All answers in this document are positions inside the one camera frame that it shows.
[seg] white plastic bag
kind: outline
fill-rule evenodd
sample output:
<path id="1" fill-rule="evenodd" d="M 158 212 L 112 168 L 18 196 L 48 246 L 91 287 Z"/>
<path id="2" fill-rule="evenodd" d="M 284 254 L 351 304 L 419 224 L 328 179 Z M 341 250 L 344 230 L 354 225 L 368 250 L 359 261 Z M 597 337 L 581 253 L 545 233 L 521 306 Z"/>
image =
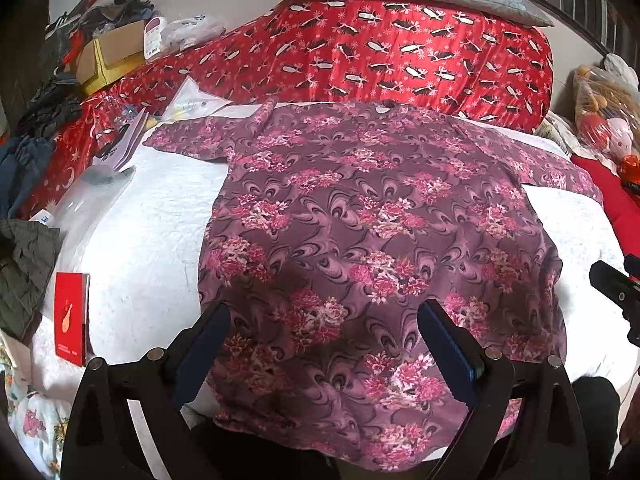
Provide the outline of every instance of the white plastic bag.
<path id="1" fill-rule="evenodd" d="M 164 114 L 162 114 L 161 121 L 163 123 L 173 123 L 186 119 L 208 117 L 230 102 L 222 97 L 201 91 L 191 76 L 187 76 Z"/>
<path id="2" fill-rule="evenodd" d="M 216 38 L 225 32 L 220 20 L 209 16 L 196 16 L 171 22 L 162 30 L 160 49 L 163 54 L 184 50 Z"/>
<path id="3" fill-rule="evenodd" d="M 113 171 L 108 166 L 90 166 L 67 190 L 51 212 L 49 227 L 60 229 L 63 237 L 58 254 L 56 272 L 82 272 L 84 250 L 107 211 L 133 178 L 135 167 Z M 49 280 L 45 294 L 44 316 L 53 320 L 54 283 Z"/>

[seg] red cloth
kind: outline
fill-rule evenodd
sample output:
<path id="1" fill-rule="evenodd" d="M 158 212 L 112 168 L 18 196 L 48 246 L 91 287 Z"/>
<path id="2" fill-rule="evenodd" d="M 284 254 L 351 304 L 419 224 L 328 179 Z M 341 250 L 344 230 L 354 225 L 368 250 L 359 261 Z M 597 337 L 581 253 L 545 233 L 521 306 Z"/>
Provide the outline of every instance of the red cloth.
<path id="1" fill-rule="evenodd" d="M 391 100 L 515 130 L 536 128 L 551 96 L 551 49 L 532 27 L 425 0 L 284 0 L 255 21 L 133 70 L 83 104 L 61 133 L 24 216 L 62 197 L 130 104 L 161 114 L 190 75 L 235 104 Z M 108 104 L 116 105 L 108 111 Z M 80 159 L 73 158 L 81 153 Z"/>
<path id="2" fill-rule="evenodd" d="M 599 161 L 577 155 L 572 155 L 571 160 L 588 171 L 593 183 L 600 188 L 604 197 L 604 212 L 613 226 L 624 255 L 640 254 L 640 206 L 620 185 L 620 179 Z"/>
<path id="3" fill-rule="evenodd" d="M 117 134 L 123 104 L 112 86 L 82 102 L 82 116 L 68 124 L 56 137 L 56 150 L 44 179 L 20 208 L 22 218 L 30 218 L 41 209 L 49 212 L 60 201 L 74 180 L 91 165 L 99 144 Z M 104 130 L 113 128 L 111 133 Z"/>

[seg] red book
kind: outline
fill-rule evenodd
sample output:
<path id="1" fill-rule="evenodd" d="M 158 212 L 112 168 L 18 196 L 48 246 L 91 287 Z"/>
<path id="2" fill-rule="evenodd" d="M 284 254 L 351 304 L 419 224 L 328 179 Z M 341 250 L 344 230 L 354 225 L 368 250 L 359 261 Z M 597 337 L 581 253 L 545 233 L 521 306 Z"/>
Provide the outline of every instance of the red book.
<path id="1" fill-rule="evenodd" d="M 85 324 L 89 300 L 89 275 L 57 272 L 53 303 L 56 355 L 77 366 L 86 357 Z"/>

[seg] white bedsheet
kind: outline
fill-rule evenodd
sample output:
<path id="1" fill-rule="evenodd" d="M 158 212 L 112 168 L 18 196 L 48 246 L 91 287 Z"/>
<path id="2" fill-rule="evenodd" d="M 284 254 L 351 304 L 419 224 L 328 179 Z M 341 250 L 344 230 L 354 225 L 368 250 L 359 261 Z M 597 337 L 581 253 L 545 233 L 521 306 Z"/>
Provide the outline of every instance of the white bedsheet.
<path id="1" fill-rule="evenodd" d="M 218 114 L 245 117 L 255 109 L 233 106 Z M 500 130 L 564 156 L 546 139 Z M 227 172 L 223 163 L 142 145 L 129 165 L 136 166 L 136 174 L 96 228 L 81 264 L 91 275 L 91 345 L 110 364 L 166 347 L 198 319 L 200 245 Z M 618 307 L 588 281 L 590 265 L 599 259 L 622 270 L 612 227 L 590 198 L 557 189 L 526 190 L 563 260 L 556 292 L 568 337 L 567 373 L 572 381 L 603 376 L 617 389 L 632 377 L 638 352 L 626 341 L 629 326 Z M 52 325 L 44 319 L 33 343 L 35 386 L 72 401 L 82 370 L 55 357 L 52 339 Z M 203 410 L 207 403 L 205 397 Z"/>

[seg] clear plastic bag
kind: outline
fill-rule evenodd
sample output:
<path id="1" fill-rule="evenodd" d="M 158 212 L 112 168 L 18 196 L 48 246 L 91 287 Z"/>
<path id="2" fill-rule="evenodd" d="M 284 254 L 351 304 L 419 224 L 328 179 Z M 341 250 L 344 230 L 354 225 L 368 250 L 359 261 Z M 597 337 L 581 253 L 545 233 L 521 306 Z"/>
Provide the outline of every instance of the clear plastic bag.
<path id="1" fill-rule="evenodd" d="M 49 227 L 60 229 L 63 239 L 53 272 L 82 272 L 84 250 L 107 211 L 129 185 L 135 168 L 113 171 L 108 166 L 91 166 L 72 184 L 58 205 L 50 211 Z M 49 281 L 44 316 L 53 320 L 54 282 Z"/>
<path id="2" fill-rule="evenodd" d="M 185 20 L 169 23 L 161 33 L 160 50 L 163 55 L 182 51 L 225 32 L 225 26 L 220 20 L 209 16 L 196 16 Z"/>
<path id="3" fill-rule="evenodd" d="M 574 75 L 578 136 L 615 163 L 640 143 L 640 93 L 605 70 L 581 66 Z"/>
<path id="4" fill-rule="evenodd" d="M 231 101 L 207 94 L 198 88 L 198 84 L 187 76 L 174 98 L 162 114 L 162 122 L 183 121 L 213 115 Z"/>

